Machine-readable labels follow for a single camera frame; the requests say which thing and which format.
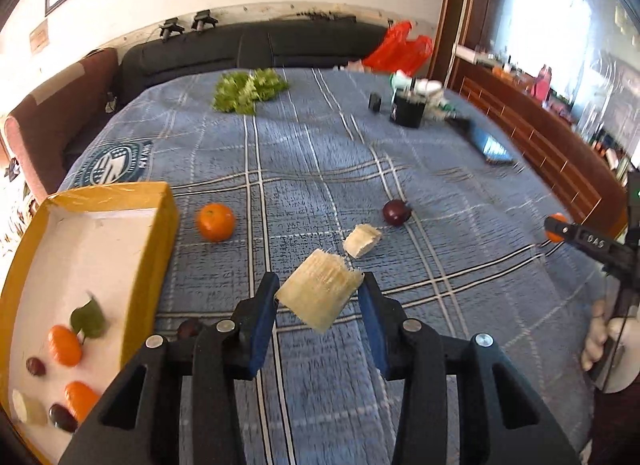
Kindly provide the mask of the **green lettuce bunch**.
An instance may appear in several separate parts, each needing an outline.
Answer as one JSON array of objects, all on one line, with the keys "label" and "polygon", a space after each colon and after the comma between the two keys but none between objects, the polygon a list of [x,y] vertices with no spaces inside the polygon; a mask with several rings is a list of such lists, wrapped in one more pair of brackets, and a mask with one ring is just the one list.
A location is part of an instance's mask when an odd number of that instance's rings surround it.
[{"label": "green lettuce bunch", "polygon": [[212,107],[221,113],[255,115],[259,102],[271,101],[288,89],[288,82],[274,69],[234,71],[219,78]]}]

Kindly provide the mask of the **round pale fruit slice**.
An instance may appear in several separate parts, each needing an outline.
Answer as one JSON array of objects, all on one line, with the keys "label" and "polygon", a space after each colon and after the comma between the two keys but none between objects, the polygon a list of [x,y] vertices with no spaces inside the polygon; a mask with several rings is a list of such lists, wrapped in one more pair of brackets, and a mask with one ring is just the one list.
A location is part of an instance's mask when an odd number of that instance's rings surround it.
[{"label": "round pale fruit slice", "polygon": [[17,389],[12,390],[12,404],[18,420],[26,425],[45,426],[48,415],[42,403]]}]

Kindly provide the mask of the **orange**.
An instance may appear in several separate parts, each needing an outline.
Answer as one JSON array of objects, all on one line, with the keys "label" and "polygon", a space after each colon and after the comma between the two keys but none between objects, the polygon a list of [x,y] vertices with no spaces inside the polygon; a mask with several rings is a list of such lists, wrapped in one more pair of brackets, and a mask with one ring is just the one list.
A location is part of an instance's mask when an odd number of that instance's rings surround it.
[{"label": "orange", "polygon": [[555,213],[544,219],[544,233],[552,243],[562,243],[566,239],[570,221],[561,213]]},{"label": "orange", "polygon": [[200,209],[195,223],[204,240],[219,243],[232,237],[235,216],[229,206],[222,203],[209,203]]},{"label": "orange", "polygon": [[51,327],[48,346],[51,358],[63,367],[76,367],[82,359],[82,347],[77,335],[64,325]]}]

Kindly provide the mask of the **small wall plaque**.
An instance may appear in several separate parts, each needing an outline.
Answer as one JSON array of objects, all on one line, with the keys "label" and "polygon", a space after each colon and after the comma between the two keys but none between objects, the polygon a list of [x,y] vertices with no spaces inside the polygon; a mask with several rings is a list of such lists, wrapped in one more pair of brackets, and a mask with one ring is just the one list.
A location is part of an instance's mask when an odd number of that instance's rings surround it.
[{"label": "small wall plaque", "polygon": [[30,52],[35,55],[49,45],[48,20],[40,22],[29,34]]}]

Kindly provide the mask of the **blue plaid table cloth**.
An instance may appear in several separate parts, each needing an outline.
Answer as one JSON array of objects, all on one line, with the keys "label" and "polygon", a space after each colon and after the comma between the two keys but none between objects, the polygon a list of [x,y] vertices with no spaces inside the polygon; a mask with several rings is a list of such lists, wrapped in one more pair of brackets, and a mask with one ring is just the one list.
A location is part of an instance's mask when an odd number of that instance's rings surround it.
[{"label": "blue plaid table cloth", "polygon": [[[588,439],[592,390],[579,365],[597,265],[549,242],[544,219],[562,204],[522,158],[487,164],[449,125],[396,126],[368,108],[384,76],[286,69],[288,89],[255,115],[212,107],[217,73],[152,87],[116,113],[63,185],[165,181],[180,227],[158,304],[165,335],[228,317],[266,271],[286,279],[320,248],[341,254],[352,229],[382,240],[354,267],[437,332],[487,333],[548,405],[568,440]],[[411,217],[387,225],[403,200]],[[204,240],[196,215],[229,206],[229,240]]]}]

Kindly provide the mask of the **wooden sideboard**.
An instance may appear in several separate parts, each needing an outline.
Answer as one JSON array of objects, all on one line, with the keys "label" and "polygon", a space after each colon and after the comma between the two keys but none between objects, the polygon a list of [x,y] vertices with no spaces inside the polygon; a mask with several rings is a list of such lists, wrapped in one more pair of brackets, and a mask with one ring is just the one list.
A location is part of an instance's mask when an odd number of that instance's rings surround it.
[{"label": "wooden sideboard", "polygon": [[626,189],[568,121],[483,66],[454,60],[450,88],[483,112],[575,222],[609,237],[627,228]]}]

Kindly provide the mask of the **black smartphone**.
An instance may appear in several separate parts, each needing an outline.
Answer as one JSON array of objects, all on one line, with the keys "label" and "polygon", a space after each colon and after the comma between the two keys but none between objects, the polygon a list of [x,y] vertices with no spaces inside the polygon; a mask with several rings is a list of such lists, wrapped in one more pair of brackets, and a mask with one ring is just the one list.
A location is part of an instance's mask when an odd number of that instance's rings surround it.
[{"label": "black smartphone", "polygon": [[471,147],[473,147],[483,160],[489,165],[513,165],[514,159],[511,153],[485,129],[478,126],[469,118],[447,118],[447,124],[454,129]]}]

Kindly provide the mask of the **red plastic bag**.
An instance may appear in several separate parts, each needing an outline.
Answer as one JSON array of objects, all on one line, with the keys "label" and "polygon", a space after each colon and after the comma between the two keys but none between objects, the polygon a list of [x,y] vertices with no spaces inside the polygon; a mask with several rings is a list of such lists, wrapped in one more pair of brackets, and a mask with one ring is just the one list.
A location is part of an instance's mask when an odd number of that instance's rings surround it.
[{"label": "red plastic bag", "polygon": [[364,58],[361,64],[373,72],[393,74],[401,71],[415,76],[431,58],[433,40],[421,34],[410,40],[412,28],[410,21],[393,24],[386,31],[381,45]]}]

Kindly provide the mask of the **dark plum with leaf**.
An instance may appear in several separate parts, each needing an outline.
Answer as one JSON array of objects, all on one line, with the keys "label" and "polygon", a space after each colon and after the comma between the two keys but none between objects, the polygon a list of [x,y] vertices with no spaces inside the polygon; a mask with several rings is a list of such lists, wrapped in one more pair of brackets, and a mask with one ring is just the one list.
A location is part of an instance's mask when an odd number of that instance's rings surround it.
[{"label": "dark plum with leaf", "polygon": [[403,200],[389,200],[382,209],[387,225],[402,226],[412,214],[412,208]]}]

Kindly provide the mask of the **white crumpled plastic bag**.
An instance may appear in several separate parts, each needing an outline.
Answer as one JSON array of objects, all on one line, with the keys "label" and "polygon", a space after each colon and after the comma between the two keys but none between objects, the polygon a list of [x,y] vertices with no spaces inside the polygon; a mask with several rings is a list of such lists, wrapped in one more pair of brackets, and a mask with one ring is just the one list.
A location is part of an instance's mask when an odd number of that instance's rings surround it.
[{"label": "white crumpled plastic bag", "polygon": [[422,118],[426,120],[441,121],[457,115],[457,110],[445,97],[444,87],[439,81],[410,77],[398,70],[390,76],[390,88],[393,90],[392,102],[399,96],[406,101],[423,104]]}]

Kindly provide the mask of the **black sofa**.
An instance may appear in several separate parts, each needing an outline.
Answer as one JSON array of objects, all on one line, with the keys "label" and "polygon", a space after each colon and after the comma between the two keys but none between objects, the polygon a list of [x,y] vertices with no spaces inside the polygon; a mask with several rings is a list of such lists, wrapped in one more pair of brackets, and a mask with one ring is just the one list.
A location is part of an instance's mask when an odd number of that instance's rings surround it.
[{"label": "black sofa", "polygon": [[386,29],[352,20],[237,23],[132,47],[114,78],[120,106],[175,78],[222,70],[332,69],[371,55]]}]

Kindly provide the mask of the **green leaf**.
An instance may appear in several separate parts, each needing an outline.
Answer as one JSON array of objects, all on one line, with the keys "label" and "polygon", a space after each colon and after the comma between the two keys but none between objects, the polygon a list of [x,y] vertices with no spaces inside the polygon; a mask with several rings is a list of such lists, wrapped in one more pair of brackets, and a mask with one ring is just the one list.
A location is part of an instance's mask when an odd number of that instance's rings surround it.
[{"label": "green leaf", "polygon": [[107,321],[102,308],[91,293],[84,306],[75,308],[70,313],[70,328],[76,335],[84,338],[97,339],[104,335]]}]

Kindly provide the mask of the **black cup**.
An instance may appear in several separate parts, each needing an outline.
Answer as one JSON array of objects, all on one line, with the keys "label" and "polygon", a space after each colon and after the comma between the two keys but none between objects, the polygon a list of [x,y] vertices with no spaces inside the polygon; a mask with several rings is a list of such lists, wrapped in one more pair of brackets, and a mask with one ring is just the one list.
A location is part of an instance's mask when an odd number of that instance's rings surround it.
[{"label": "black cup", "polygon": [[425,107],[425,98],[408,90],[399,90],[393,96],[390,121],[397,126],[418,129],[422,123]]}]

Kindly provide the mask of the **yellow rimmed white tray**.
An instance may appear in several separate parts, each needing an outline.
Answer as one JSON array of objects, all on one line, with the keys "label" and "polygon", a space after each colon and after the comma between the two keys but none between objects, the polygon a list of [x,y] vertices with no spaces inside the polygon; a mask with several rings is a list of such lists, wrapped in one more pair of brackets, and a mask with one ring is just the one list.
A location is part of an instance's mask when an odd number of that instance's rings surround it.
[{"label": "yellow rimmed white tray", "polygon": [[[12,393],[43,407],[63,402],[71,381],[102,393],[153,331],[178,227],[166,182],[67,190],[45,199],[32,218],[1,292],[1,407],[37,462],[56,463],[70,434],[20,422]],[[48,333],[90,299],[106,331],[85,341],[75,367],[64,367],[50,355]]]}]

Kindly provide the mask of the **red plum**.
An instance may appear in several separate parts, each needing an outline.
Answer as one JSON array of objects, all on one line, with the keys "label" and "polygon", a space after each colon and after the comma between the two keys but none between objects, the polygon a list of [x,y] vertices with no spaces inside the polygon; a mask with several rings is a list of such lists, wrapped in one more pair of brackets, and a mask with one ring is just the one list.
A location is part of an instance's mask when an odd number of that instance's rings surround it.
[{"label": "red plum", "polygon": [[51,423],[66,433],[74,433],[78,428],[77,419],[62,404],[52,404],[49,407],[48,415]]}]

